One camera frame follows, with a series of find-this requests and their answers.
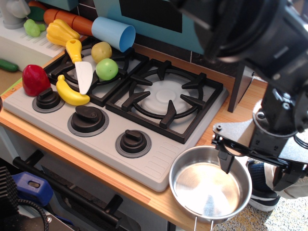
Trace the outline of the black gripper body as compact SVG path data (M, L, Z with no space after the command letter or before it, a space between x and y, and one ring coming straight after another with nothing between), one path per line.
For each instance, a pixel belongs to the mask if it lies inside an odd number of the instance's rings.
M276 167L306 165L308 146L297 138L308 128L308 111L284 111L278 121L271 121L263 109L253 111L253 118L238 123L216 123L214 145L223 143L236 156L248 156Z

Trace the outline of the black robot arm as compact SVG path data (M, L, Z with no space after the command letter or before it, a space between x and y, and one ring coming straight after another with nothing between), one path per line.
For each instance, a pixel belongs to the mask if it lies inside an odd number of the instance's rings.
M194 21L205 58L239 62L268 84L251 120L217 123L212 143L222 170L236 155L277 167L282 191L308 174L308 153L296 140L308 128L308 24L289 0L174 0Z

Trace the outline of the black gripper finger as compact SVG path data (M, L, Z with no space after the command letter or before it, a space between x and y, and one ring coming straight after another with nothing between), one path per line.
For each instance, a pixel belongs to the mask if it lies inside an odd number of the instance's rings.
M306 165L288 165L276 167L273 178L273 190L282 191L306 176Z
M218 151L218 160L220 168L226 174L229 174L235 156L225 147L223 143L216 144L215 149Z

